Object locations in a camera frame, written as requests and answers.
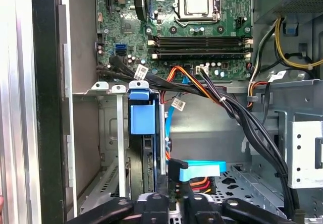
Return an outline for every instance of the blue sata port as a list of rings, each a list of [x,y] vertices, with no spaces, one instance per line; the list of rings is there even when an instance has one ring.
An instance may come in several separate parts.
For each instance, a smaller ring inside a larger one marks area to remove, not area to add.
[[[116,55],[126,55],[127,45],[126,44],[116,44],[115,46]]]
[[[116,50],[127,50],[127,45],[126,44],[116,44],[115,49]]]

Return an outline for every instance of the green circuit board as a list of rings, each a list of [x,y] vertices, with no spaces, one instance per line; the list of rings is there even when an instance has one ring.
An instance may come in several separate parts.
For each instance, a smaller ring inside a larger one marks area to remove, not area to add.
[[[156,61],[151,59],[148,52],[148,35],[160,35],[161,37],[192,37],[192,36],[245,36],[251,37],[251,0],[221,0],[221,19],[213,24],[198,23],[189,24],[185,28],[174,21],[176,13],[173,9],[174,0],[150,0],[149,11],[158,11],[158,19],[149,19],[141,22],[137,19],[134,9],[134,0],[125,0],[124,5],[115,1],[109,11],[106,0],[96,0],[97,9],[97,33],[103,42],[103,53],[98,54],[98,63],[109,64],[109,57],[115,54],[116,44],[127,45],[125,62],[132,70],[136,70],[141,60],[145,60],[145,66],[151,73],[166,78],[172,65],[191,65],[194,71],[196,65],[206,64],[209,66],[209,75],[213,80],[246,80],[250,77],[246,70],[246,63],[250,59],[238,60],[185,60],[185,61]],[[237,29],[236,19],[245,18],[242,27]],[[170,28],[176,27],[177,32],[171,33]],[[203,32],[194,34],[193,30],[203,27]],[[127,56],[135,58],[128,63]],[[181,80],[181,74],[176,75],[176,80]]]

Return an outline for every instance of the cpu socket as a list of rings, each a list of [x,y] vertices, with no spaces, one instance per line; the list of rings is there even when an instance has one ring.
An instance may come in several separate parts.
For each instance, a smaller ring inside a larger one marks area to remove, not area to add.
[[[174,0],[178,21],[213,21],[220,19],[220,0]]]

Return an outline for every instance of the motherboard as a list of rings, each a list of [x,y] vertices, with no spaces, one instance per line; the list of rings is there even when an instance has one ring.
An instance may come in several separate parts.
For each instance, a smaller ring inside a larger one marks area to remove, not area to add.
[[[198,78],[246,80],[251,60],[251,0],[96,0],[97,60],[121,55],[166,78],[182,66]],[[181,80],[178,73],[175,80]]]

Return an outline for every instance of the power cable bundle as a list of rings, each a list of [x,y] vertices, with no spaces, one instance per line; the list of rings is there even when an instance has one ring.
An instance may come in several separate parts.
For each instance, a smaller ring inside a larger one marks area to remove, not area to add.
[[[123,63],[122,58],[114,56],[110,58],[110,64],[116,67],[120,73],[110,72],[107,70],[99,70],[100,74],[110,75],[111,77],[129,82],[133,80],[134,72],[127,68]],[[170,72],[169,79],[175,71],[180,71],[187,76],[191,84],[180,84],[169,82],[154,74],[148,73],[145,77],[150,84],[151,89],[161,91],[177,91],[196,94],[211,99],[214,103],[222,106],[228,113],[229,117],[234,118],[242,126],[243,131],[254,149],[259,152],[277,171],[276,177],[280,179],[283,195],[284,208],[287,218],[294,216],[295,210],[299,209],[299,200],[296,190],[288,187],[288,167],[279,152],[276,144],[272,141],[268,131],[263,124],[249,112],[249,110],[239,103],[234,97],[222,93],[213,84],[210,77],[204,70],[200,70],[200,75],[205,81],[207,87],[204,87],[194,76],[186,72],[182,67],[175,66]]]

